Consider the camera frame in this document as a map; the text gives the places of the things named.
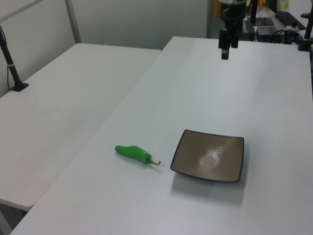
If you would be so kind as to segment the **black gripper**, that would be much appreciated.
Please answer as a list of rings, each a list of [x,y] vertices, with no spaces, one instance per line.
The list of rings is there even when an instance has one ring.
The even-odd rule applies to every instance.
[[[239,32],[243,29],[243,19],[246,14],[246,4],[221,4],[221,19],[224,21],[224,29],[219,33],[219,48],[222,59],[228,60],[229,48],[238,47]]]

